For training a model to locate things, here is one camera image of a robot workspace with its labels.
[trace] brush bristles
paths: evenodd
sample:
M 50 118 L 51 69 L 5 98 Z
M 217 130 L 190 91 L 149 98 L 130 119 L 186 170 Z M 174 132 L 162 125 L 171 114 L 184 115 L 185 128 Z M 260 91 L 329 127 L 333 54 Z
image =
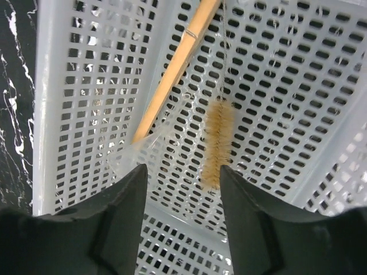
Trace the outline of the brush bristles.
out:
M 201 179 L 205 187 L 219 189 L 220 167 L 231 158 L 233 107 L 228 101 L 216 100 L 209 105 L 206 118 L 205 163 Z

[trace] wooden handle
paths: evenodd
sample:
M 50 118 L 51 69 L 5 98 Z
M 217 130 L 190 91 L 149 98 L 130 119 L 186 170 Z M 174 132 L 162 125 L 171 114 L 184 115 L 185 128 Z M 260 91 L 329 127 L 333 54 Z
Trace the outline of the wooden handle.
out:
M 181 42 L 179 43 L 170 64 L 168 65 L 168 68 L 150 101 L 148 109 L 139 124 L 134 138 L 132 139 L 133 143 L 143 139 L 149 133 L 149 130 L 166 101 L 168 94 L 172 90 L 173 85 L 176 85 L 181 79 L 192 54 L 201 42 L 205 31 L 215 15 L 215 12 L 219 8 L 220 3 L 221 0 L 201 1 L 189 24 L 189 27 L 184 31 Z

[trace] gray plastic crate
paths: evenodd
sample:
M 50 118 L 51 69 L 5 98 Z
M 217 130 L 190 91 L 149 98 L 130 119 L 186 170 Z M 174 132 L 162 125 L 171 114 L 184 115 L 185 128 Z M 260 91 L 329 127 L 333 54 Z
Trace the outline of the gray plastic crate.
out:
M 131 143 L 198 4 L 41 3 L 35 215 L 55 213 L 116 181 L 108 155 L 123 154 Z M 232 168 L 310 211 L 333 215 L 366 205 L 365 2 L 227 4 L 225 92 L 236 108 Z M 220 193 L 200 190 L 205 111 L 223 66 L 221 14 L 152 128 L 159 130 L 181 94 L 193 95 L 175 116 L 168 145 L 158 160 L 150 154 L 139 160 L 150 169 L 154 163 L 158 182 L 150 181 L 137 274 L 232 273 Z

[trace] marble countertop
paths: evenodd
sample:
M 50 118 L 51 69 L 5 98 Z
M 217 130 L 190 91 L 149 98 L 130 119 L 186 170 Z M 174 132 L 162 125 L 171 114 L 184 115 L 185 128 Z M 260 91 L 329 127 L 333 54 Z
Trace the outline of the marble countertop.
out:
M 32 212 L 36 0 L 0 1 L 0 204 Z

